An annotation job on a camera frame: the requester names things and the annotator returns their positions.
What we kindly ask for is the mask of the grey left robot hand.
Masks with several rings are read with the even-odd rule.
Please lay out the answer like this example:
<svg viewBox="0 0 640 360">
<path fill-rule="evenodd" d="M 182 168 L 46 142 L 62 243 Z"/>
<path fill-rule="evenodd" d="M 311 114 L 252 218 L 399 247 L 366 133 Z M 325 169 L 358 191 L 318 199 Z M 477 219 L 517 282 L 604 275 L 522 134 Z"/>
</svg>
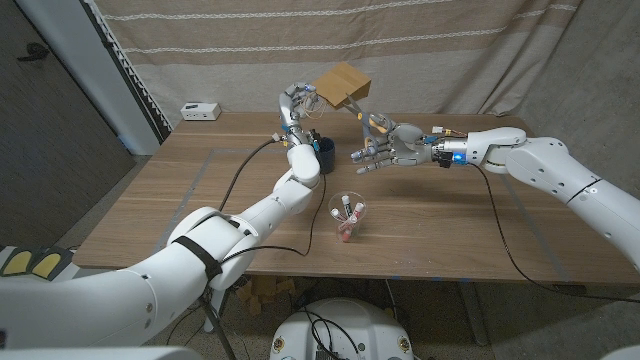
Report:
<svg viewBox="0 0 640 360">
<path fill-rule="evenodd" d="M 305 106 L 311 104 L 308 95 L 317 98 L 316 87 L 304 82 L 295 82 L 279 95 L 279 117 L 281 127 L 285 130 L 288 148 L 301 144 L 312 144 L 310 136 L 300 125 L 300 120 L 306 117 Z"/>
</svg>

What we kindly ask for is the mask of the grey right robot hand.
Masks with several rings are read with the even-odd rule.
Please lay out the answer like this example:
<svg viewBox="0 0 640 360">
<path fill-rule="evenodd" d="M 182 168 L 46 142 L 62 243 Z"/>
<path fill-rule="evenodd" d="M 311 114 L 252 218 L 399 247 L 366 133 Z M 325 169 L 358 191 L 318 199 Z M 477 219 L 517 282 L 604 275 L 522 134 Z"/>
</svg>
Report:
<svg viewBox="0 0 640 360">
<path fill-rule="evenodd" d="M 371 114 L 363 125 L 364 147 L 351 154 L 354 163 L 371 160 L 359 168 L 364 174 L 390 165 L 416 166 L 426 161 L 440 167 L 466 165 L 466 138 L 426 135 L 410 123 L 396 123 L 382 114 Z"/>
</svg>

